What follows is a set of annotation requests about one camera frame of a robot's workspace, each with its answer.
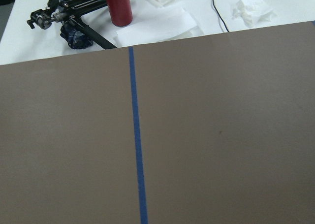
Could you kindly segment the dark blue crumpled cloth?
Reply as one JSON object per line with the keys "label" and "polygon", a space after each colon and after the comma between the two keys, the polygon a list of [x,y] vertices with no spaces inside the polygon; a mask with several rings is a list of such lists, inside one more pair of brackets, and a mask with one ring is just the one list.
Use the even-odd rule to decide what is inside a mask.
{"label": "dark blue crumpled cloth", "polygon": [[93,40],[84,33],[68,24],[62,25],[60,36],[67,42],[71,49],[86,49],[94,44]]}

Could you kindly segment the flat white paper towel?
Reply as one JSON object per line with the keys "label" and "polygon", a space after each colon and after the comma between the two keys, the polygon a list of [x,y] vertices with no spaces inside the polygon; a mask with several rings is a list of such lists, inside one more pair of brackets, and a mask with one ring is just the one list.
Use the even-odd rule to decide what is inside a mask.
{"label": "flat white paper towel", "polygon": [[167,9],[149,17],[137,19],[115,31],[118,47],[164,42],[202,36],[204,31],[197,20],[184,8]]}

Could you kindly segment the red thermos bottle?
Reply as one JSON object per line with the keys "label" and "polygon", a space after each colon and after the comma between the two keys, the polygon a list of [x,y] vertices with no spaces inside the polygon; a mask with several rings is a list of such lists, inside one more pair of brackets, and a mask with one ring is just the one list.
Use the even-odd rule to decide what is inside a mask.
{"label": "red thermos bottle", "polygon": [[133,15],[130,0],[106,0],[112,23],[124,27],[132,22]]}

